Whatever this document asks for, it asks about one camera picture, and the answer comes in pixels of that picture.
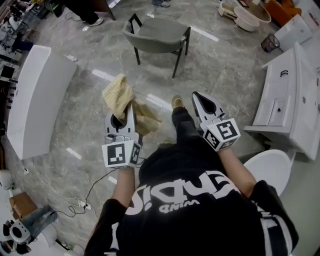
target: marble floor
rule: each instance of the marble floor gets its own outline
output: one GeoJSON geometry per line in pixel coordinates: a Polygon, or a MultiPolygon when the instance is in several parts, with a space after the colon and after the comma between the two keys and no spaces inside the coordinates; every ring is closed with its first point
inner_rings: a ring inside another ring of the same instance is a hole
{"type": "MultiPolygon", "coordinates": [[[[26,159],[24,165],[29,174],[24,175],[22,161],[10,143],[4,142],[7,167],[17,186],[36,204],[49,203],[67,214],[71,214],[69,203],[78,205],[75,197],[85,200],[92,184],[108,171],[101,145],[104,143],[104,118],[109,110],[102,99],[102,90],[119,73],[126,75],[136,97],[162,119],[158,132],[144,137],[141,157],[149,156],[164,140],[175,141],[171,111],[167,107],[173,95],[183,97],[186,108],[196,120],[191,100],[193,91],[220,100],[224,109],[236,119],[241,130],[241,138],[234,146],[238,156],[263,150],[263,145],[244,132],[243,127],[252,123],[259,104],[265,80],[262,64],[281,54],[280,50],[265,53],[260,47],[261,41],[275,29],[263,24],[256,32],[246,32],[235,27],[232,20],[221,17],[214,2],[172,0],[170,8],[161,8],[152,5],[151,0],[121,0],[112,9],[117,20],[112,21],[105,14],[105,22],[97,27],[66,20],[67,9],[59,18],[50,15],[43,20],[37,27],[35,43],[55,48],[63,55],[75,56],[78,69],[61,104],[50,153],[26,159]],[[182,55],[174,79],[174,54],[140,52],[141,65],[137,65],[134,48],[122,34],[125,22],[133,13],[142,21],[163,17],[192,27],[189,54],[182,55]],[[150,96],[158,102],[149,101],[150,96]]],[[[114,187],[105,178],[95,185],[88,198],[94,210],[74,218],[60,214],[60,221],[54,224],[58,237],[85,247],[97,222],[96,216],[114,187]]]]}

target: gray chair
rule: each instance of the gray chair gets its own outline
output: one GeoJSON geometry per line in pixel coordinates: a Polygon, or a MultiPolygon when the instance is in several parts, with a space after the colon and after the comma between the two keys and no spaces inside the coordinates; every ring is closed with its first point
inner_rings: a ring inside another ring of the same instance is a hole
{"type": "Polygon", "coordinates": [[[191,27],[187,27],[175,20],[165,18],[148,18],[142,24],[136,14],[125,23],[122,30],[125,37],[133,45],[136,60],[140,65],[138,49],[147,53],[173,53],[177,55],[172,78],[175,77],[180,56],[184,48],[188,54],[191,27]],[[140,26],[135,34],[133,20],[140,26]]]}

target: toilet lid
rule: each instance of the toilet lid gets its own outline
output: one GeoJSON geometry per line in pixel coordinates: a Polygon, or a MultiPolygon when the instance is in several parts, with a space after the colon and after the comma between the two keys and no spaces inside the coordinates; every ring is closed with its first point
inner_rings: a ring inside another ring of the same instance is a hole
{"type": "Polygon", "coordinates": [[[252,173],[255,180],[266,181],[273,186],[280,196],[284,191],[291,172],[289,157],[281,150],[271,149],[257,154],[244,166],[252,173]]]}

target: electrical outlet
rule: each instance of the electrical outlet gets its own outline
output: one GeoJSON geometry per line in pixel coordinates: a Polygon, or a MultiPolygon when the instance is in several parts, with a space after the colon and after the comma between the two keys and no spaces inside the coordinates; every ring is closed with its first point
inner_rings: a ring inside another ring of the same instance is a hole
{"type": "Polygon", "coordinates": [[[80,207],[84,207],[85,205],[86,205],[86,209],[88,209],[88,210],[91,210],[91,204],[89,204],[89,203],[86,203],[86,202],[84,202],[84,201],[81,201],[81,200],[79,200],[80,201],[80,207]]]}

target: checkered cloth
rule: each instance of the checkered cloth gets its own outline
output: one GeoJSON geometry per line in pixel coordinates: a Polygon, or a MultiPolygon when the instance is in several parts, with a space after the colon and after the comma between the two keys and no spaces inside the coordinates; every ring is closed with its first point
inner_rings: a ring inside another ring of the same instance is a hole
{"type": "Polygon", "coordinates": [[[156,132],[161,120],[141,100],[134,98],[132,87],[127,84],[126,76],[120,73],[102,92],[105,103],[119,121],[125,119],[125,109],[132,101],[136,115],[136,131],[145,136],[156,132]]]}

